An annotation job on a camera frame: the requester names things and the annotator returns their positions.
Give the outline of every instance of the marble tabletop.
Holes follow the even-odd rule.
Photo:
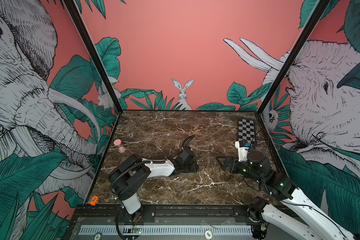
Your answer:
[[[100,197],[99,204],[117,204],[107,193],[108,174],[130,155],[161,160],[178,152],[188,136],[196,137],[190,147],[197,156],[199,169],[172,177],[148,179],[137,192],[142,204],[250,204],[260,196],[272,204],[278,202],[264,192],[252,180],[239,174],[221,170],[216,156],[237,156],[237,125],[239,118],[255,121],[253,113],[201,112],[201,111],[124,111],[115,130],[113,140],[121,139],[126,147],[120,153],[116,147],[109,148],[90,198]],[[257,134],[257,151],[265,152],[267,143],[262,132]],[[276,169],[269,154],[266,154],[273,169]]]

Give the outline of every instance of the checkerboard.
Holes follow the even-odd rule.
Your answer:
[[[239,141],[246,140],[253,148],[257,146],[256,130],[254,127],[254,121],[244,118],[239,118]]]

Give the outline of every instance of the orange toy car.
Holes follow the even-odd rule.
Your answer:
[[[91,204],[92,206],[96,205],[97,202],[99,201],[99,197],[98,196],[93,196],[93,198],[91,199],[91,202],[89,204]]]

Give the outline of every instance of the vent grille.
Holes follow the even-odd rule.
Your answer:
[[[120,225],[120,232],[124,235],[138,235],[128,233],[132,231],[132,225]],[[213,227],[200,225],[137,225],[135,230],[141,228],[141,235],[204,235],[210,230],[215,235],[252,235],[251,226],[246,225],[214,225]],[[102,235],[117,235],[113,225],[81,225],[79,235],[94,235],[101,232]]]

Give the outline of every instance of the rabbit illustration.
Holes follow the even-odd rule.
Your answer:
[[[195,80],[191,79],[187,81],[184,88],[181,87],[181,84],[179,83],[178,80],[172,78],[172,82],[175,85],[175,88],[180,90],[180,94],[179,94],[179,103],[181,104],[180,110],[192,110],[192,108],[187,103],[186,100],[187,94],[185,93],[185,90],[189,88],[195,82]]]

